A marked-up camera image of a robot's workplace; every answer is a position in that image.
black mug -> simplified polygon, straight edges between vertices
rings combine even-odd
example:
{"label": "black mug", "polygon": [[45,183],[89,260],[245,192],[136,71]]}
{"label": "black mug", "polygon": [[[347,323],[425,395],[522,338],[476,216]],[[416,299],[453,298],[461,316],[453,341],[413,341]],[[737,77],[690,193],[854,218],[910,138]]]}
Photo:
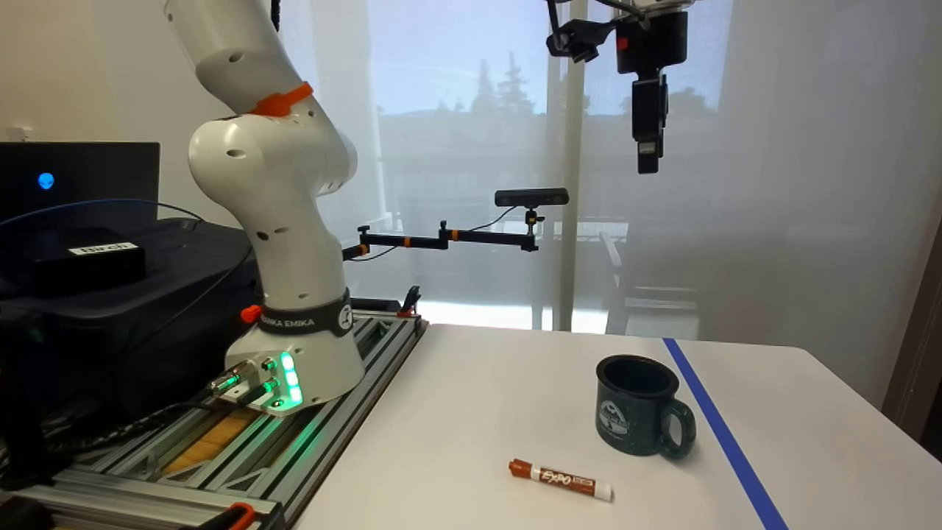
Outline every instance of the black mug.
{"label": "black mug", "polygon": [[696,445],[696,411],[673,401],[678,375],[644,357],[606,357],[594,369],[594,429],[625,453],[679,458]]}

tree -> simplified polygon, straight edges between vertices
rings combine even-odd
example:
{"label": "tree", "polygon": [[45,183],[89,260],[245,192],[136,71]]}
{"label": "tree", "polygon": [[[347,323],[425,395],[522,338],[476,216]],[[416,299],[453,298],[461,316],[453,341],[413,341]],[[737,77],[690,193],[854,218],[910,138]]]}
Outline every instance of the tree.
{"label": "tree", "polygon": [[506,79],[501,82],[501,108],[506,115],[532,115],[532,101],[525,90],[522,64],[510,55]]}
{"label": "tree", "polygon": [[491,71],[489,62],[479,62],[479,74],[476,74],[476,95],[470,101],[470,115],[498,115],[501,104],[498,104],[498,90],[491,82]]}

white table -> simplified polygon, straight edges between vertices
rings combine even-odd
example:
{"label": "white table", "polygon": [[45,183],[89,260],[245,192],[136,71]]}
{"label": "white table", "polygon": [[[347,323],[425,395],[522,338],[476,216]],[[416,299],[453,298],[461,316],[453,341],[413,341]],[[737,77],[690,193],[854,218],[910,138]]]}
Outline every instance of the white table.
{"label": "white table", "polygon": [[[791,530],[938,530],[942,466],[794,348],[679,341]],[[657,338],[429,326],[301,530],[737,530],[763,526],[698,414],[687,463],[626,457],[594,432],[594,366]],[[615,504],[506,472],[591,473]]]}

dry erase marker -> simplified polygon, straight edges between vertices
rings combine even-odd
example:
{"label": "dry erase marker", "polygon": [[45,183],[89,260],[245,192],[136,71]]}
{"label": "dry erase marker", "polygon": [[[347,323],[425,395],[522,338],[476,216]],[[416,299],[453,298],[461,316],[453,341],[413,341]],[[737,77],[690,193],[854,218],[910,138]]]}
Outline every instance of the dry erase marker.
{"label": "dry erase marker", "polygon": [[576,492],[576,494],[588,494],[588,497],[598,497],[598,500],[606,500],[606,504],[615,500],[615,489],[609,482],[598,482],[598,479],[581,478],[581,473],[565,473],[565,472],[556,472],[556,467],[538,467],[538,466],[532,466],[528,458],[512,458],[510,463],[510,473],[522,478],[522,479],[538,479],[538,482],[547,482],[547,486],[560,486],[560,489],[567,489],[567,492]]}

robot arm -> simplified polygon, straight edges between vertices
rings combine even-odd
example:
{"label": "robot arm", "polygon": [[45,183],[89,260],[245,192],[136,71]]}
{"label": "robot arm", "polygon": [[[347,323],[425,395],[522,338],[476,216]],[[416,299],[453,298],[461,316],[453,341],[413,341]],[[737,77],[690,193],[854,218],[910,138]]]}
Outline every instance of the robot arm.
{"label": "robot arm", "polygon": [[314,193],[356,168],[292,67],[258,0],[169,0],[169,21],[197,79],[235,115],[197,126],[188,165],[197,186],[247,233],[264,288],[263,319],[227,351],[223,398],[270,414],[332,401],[361,376],[347,320],[341,246]]}

